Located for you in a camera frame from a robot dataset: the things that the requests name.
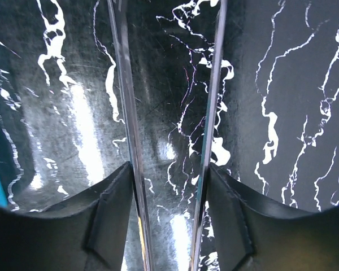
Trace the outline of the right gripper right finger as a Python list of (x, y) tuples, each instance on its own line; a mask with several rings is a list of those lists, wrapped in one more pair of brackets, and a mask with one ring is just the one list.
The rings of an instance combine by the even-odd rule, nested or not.
[(221, 270), (339, 270), (339, 206), (292, 208), (215, 165), (207, 200)]

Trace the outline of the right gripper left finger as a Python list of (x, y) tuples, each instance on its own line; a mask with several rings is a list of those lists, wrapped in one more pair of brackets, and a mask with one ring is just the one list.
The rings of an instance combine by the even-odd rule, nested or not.
[(0, 270), (120, 270), (132, 196), (127, 162), (41, 212), (0, 207)]

